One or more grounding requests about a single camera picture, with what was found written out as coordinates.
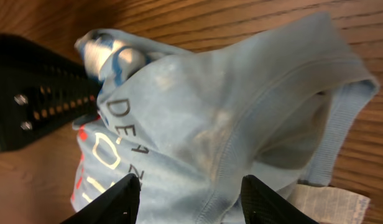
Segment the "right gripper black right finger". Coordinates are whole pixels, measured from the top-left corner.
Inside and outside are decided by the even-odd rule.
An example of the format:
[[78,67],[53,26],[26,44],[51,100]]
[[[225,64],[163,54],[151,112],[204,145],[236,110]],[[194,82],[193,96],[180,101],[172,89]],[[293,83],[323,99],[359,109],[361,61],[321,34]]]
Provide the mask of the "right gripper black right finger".
[[253,175],[242,179],[241,204],[246,224],[318,224]]

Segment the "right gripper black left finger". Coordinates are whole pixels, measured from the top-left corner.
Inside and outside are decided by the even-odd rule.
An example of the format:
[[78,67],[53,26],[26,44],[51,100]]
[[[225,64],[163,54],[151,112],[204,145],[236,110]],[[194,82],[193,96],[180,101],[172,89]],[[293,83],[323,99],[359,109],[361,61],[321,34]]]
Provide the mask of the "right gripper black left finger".
[[61,224],[135,224],[140,191],[137,176],[128,174]]

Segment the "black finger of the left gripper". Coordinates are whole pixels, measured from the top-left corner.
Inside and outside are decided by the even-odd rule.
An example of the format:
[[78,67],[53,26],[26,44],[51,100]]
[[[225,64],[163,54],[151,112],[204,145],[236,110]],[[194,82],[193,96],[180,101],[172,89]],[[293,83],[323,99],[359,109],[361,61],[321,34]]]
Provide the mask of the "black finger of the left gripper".
[[94,113],[100,88],[82,65],[0,33],[0,152],[21,149]]

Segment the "light blue printed t-shirt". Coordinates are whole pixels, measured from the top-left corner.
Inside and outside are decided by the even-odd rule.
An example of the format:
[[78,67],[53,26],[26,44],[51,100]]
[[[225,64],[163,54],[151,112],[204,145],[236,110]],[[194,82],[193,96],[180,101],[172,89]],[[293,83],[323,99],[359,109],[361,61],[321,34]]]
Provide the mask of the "light blue printed t-shirt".
[[242,178],[281,196],[327,186],[375,77],[317,13],[193,53],[120,30],[75,44],[102,85],[97,118],[73,122],[80,211],[124,176],[141,182],[137,223],[243,223]]

